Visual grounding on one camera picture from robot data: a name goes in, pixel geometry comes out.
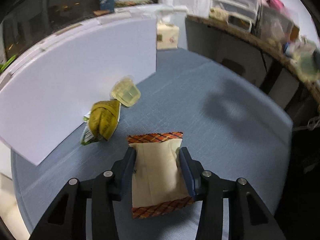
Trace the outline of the orange checked cream snack bag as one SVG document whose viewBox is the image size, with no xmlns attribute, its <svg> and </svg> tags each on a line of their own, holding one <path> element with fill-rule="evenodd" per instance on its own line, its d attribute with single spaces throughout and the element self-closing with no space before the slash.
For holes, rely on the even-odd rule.
<svg viewBox="0 0 320 240">
<path fill-rule="evenodd" d="M 193 204 L 178 157 L 182 140 L 182 132 L 127 137 L 137 154 L 132 175 L 134 219 L 165 215 Z"/>
</svg>

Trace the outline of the olive green small snack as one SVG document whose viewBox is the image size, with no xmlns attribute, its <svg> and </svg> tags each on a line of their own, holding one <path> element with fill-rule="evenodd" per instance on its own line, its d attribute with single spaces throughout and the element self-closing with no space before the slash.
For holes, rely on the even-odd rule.
<svg viewBox="0 0 320 240">
<path fill-rule="evenodd" d="M 86 126 L 80 142 L 88 145 L 101 140 L 110 140 L 120 119 L 121 103 L 118 100 L 96 102 L 86 117 Z"/>
</svg>

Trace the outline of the clear jelly cup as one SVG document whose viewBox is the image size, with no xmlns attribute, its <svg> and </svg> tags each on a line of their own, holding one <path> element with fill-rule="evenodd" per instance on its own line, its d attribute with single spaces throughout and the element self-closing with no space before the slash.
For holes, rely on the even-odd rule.
<svg viewBox="0 0 320 240">
<path fill-rule="evenodd" d="M 141 92 L 131 78 L 118 81 L 111 90 L 111 96 L 125 107 L 132 107 L 141 97 Z"/>
</svg>

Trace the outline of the white storage box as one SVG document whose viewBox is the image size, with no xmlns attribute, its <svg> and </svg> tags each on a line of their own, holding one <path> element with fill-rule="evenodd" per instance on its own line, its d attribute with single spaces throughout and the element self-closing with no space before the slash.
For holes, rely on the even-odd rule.
<svg viewBox="0 0 320 240">
<path fill-rule="evenodd" d="M 95 17 L 25 51 L 1 78 L 1 141 L 39 165 L 119 80 L 155 73 L 156 23 L 146 12 Z"/>
</svg>

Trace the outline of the green snack packets on sill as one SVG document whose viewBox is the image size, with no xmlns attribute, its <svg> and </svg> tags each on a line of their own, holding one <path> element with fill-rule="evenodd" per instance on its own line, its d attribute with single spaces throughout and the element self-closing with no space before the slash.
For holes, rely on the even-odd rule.
<svg viewBox="0 0 320 240">
<path fill-rule="evenodd" d="M 10 66 L 10 64 L 12 64 L 15 61 L 16 57 L 17 55 L 13 55 L 10 59 L 8 59 L 6 63 L 1 64 L 0 73 L 3 73 Z"/>
</svg>

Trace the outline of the beige tissue pack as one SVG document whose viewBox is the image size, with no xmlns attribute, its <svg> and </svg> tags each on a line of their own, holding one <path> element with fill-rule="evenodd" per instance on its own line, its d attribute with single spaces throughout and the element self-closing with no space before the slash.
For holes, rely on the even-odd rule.
<svg viewBox="0 0 320 240">
<path fill-rule="evenodd" d="M 157 22 L 157 50 L 177 49 L 180 28 L 170 23 L 169 18 Z"/>
</svg>

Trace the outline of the clear plastic drawer unit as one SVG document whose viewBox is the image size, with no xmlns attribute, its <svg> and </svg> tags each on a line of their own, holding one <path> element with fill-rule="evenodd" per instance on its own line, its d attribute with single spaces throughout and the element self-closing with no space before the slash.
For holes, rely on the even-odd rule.
<svg viewBox="0 0 320 240">
<path fill-rule="evenodd" d="M 256 24 L 260 0 L 210 0 L 209 16 L 251 32 Z"/>
</svg>

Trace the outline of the pink gift bag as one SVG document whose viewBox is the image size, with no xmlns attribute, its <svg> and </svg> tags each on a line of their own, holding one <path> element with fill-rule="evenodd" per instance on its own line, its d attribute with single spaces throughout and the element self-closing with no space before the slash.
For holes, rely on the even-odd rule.
<svg viewBox="0 0 320 240">
<path fill-rule="evenodd" d="M 282 11 L 285 8 L 284 3 L 281 0 L 266 0 L 266 2 L 269 7 L 277 11 Z"/>
</svg>

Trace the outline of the dark blue gift box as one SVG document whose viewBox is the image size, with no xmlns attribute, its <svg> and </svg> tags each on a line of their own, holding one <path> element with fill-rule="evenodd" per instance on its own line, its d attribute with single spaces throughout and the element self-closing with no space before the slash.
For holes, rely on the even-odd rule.
<svg viewBox="0 0 320 240">
<path fill-rule="evenodd" d="M 100 10 L 114 12 L 115 0 L 99 0 Z"/>
</svg>

